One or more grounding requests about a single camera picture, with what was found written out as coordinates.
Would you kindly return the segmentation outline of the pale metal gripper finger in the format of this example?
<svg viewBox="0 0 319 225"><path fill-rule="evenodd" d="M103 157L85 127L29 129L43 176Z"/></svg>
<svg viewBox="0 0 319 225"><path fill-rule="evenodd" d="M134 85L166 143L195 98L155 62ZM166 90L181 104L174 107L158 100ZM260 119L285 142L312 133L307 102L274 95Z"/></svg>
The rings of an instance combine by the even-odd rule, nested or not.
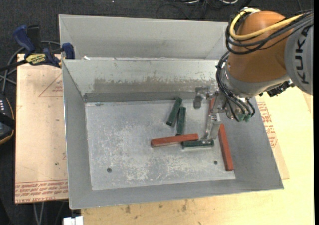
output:
<svg viewBox="0 0 319 225"><path fill-rule="evenodd" d="M214 121L212 123L212 128L211 128L211 132L210 132L210 139L211 140L215 140L217 138L218 132L220 129L220 125L221 125L220 121Z"/></svg>
<svg viewBox="0 0 319 225"><path fill-rule="evenodd" d="M203 143L208 144L212 141L212 136L211 136L211 130L212 130L213 122L212 119L210 119L207 122L206 130L203 136Z"/></svg>

